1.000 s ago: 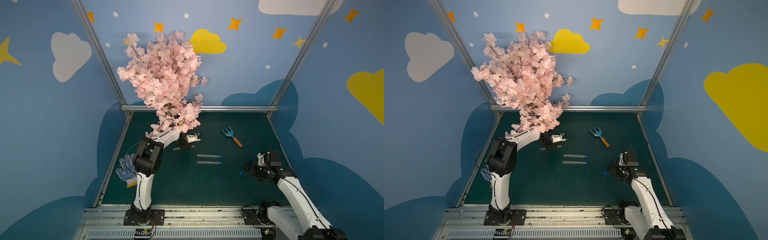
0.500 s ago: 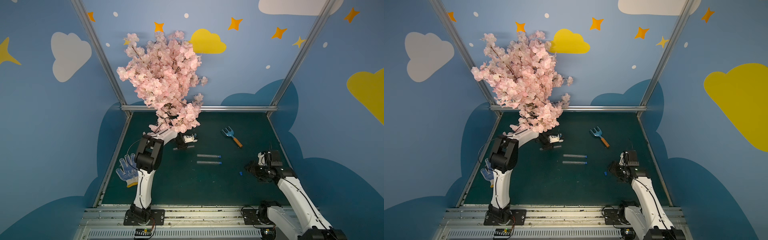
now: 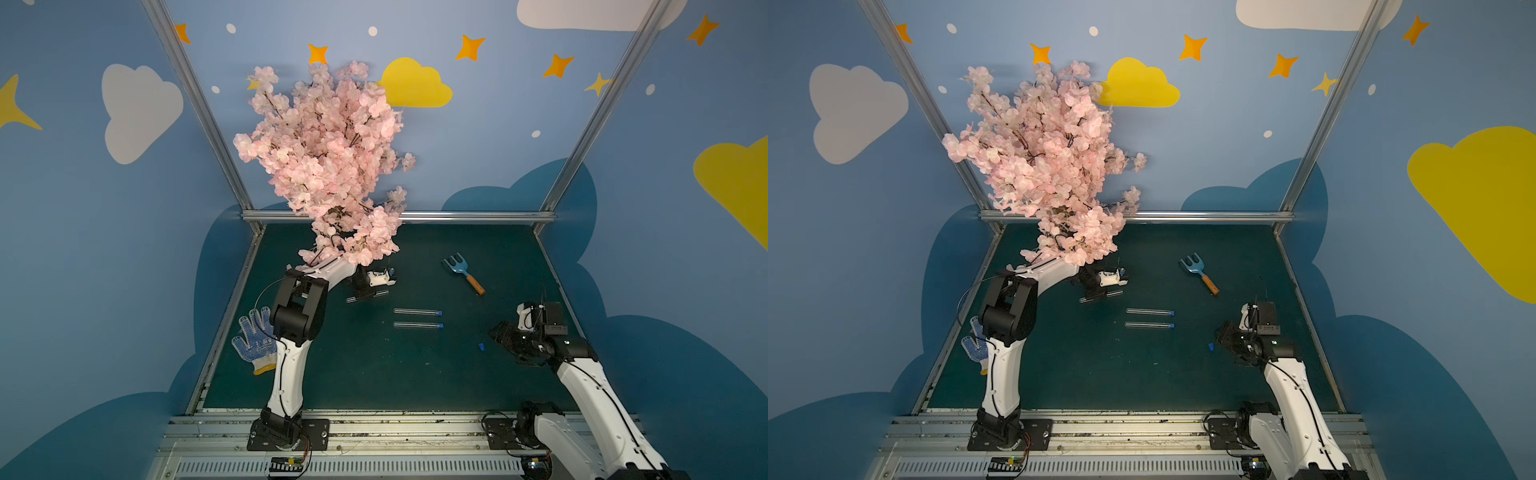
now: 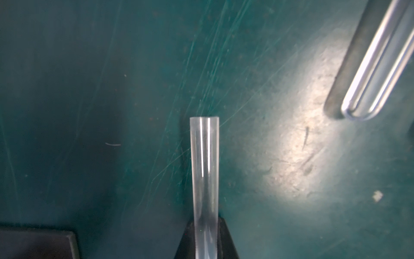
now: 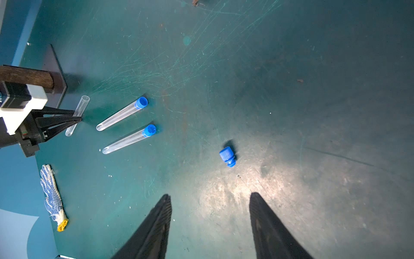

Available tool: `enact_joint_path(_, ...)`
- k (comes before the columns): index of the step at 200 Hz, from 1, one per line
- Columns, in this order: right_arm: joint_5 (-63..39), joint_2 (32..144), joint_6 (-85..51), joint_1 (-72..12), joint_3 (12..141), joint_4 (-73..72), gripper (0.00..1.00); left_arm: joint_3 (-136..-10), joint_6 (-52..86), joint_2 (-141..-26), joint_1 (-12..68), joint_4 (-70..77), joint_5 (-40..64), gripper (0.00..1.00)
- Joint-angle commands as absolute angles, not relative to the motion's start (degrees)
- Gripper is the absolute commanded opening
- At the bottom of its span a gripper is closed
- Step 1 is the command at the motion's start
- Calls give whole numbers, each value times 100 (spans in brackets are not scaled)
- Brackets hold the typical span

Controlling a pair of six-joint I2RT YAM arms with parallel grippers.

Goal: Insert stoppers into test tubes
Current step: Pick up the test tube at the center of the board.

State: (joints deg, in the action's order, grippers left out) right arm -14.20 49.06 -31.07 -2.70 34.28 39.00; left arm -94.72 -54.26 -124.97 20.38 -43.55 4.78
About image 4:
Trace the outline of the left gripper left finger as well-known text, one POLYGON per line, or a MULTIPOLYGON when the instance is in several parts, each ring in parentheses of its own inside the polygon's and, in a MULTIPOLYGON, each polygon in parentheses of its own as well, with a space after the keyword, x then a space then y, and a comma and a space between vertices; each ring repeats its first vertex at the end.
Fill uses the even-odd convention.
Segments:
POLYGON ((174 259, 195 259, 195 228, 193 220, 190 220, 184 229, 174 259))

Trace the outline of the clear test tube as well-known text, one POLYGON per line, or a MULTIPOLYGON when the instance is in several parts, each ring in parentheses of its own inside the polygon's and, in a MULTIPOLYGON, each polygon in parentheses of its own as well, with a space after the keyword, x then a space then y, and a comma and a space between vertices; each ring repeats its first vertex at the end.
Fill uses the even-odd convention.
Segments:
POLYGON ((190 118, 195 258, 218 258, 219 117, 190 118))
POLYGON ((384 107, 414 52, 414 3, 391 1, 341 105, 354 121, 372 119, 384 107))

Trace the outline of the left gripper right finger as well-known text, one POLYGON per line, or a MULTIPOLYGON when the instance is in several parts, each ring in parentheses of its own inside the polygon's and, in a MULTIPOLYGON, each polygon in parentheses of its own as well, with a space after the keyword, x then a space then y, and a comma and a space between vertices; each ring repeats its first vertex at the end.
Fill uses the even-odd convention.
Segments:
POLYGON ((239 259, 230 231, 223 218, 218 218, 218 258, 239 259))

